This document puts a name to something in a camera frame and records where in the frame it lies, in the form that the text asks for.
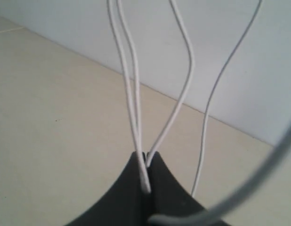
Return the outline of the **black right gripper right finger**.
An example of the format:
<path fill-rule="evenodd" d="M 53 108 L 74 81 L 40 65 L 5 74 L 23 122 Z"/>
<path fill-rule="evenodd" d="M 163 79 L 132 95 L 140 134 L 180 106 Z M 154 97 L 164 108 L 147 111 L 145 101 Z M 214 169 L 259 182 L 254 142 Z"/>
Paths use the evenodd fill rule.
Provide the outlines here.
<path fill-rule="evenodd" d="M 148 218 L 154 214 L 187 217 L 205 210 L 173 176 L 159 152 L 147 171 L 151 186 Z"/>

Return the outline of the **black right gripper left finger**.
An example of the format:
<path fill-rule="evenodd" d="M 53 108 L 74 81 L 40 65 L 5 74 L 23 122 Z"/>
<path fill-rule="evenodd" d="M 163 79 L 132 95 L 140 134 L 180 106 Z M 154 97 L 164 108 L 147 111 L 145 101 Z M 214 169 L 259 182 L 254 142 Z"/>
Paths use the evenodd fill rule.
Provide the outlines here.
<path fill-rule="evenodd" d="M 142 194 L 137 154 L 133 152 L 110 189 L 69 226 L 146 226 L 147 196 Z"/>

